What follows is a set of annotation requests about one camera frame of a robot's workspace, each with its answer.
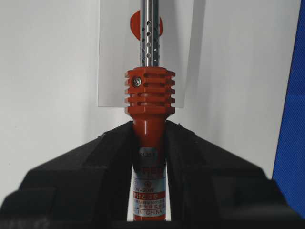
label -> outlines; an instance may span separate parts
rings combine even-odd
[[[142,217],[165,214],[165,161],[158,162],[158,151],[140,148],[133,165],[133,213]]]

white wall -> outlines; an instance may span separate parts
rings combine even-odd
[[[299,3],[198,0],[185,108],[171,118],[269,177]],[[29,169],[130,120],[96,106],[98,17],[99,0],[0,2],[0,202]]]
[[[98,0],[0,2],[0,203],[26,172],[130,120],[98,108]]]

orange soldering iron handle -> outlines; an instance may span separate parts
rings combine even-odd
[[[128,80],[125,85],[129,86],[129,88],[125,93],[129,94],[130,97],[126,98],[125,101],[130,106],[125,108],[125,112],[133,118],[133,128],[141,146],[139,154],[147,153],[146,156],[151,156],[156,152],[157,155],[155,158],[156,166],[145,167],[151,170],[145,170],[144,167],[139,166],[137,173],[135,173],[139,176],[140,182],[142,180],[145,182],[145,187],[147,187],[145,190],[148,190],[142,191],[144,189],[139,188],[139,190],[133,191],[134,202],[137,201],[136,207],[140,209],[138,214],[134,213],[135,221],[165,220],[165,156],[163,135],[165,120],[168,116],[174,114],[175,111],[175,108],[171,107],[171,103],[174,103],[171,95],[175,93],[174,89],[171,88],[174,85],[172,80],[174,76],[175,73],[155,66],[138,67],[126,73]],[[149,175],[149,173],[157,170],[161,170],[159,174],[156,172]],[[158,183],[156,177],[160,177],[160,183]],[[163,206],[160,205],[161,211],[160,208],[154,208],[156,203],[163,203]]]

metal shaft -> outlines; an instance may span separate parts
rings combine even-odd
[[[141,0],[141,66],[159,66],[159,0]]]

red disc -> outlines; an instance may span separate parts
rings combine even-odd
[[[132,17],[130,18],[130,29],[132,30],[132,33],[134,34],[134,36],[140,40],[140,11],[134,13],[132,15]],[[163,33],[163,23],[162,23],[162,19],[160,18],[160,35],[162,35]]]

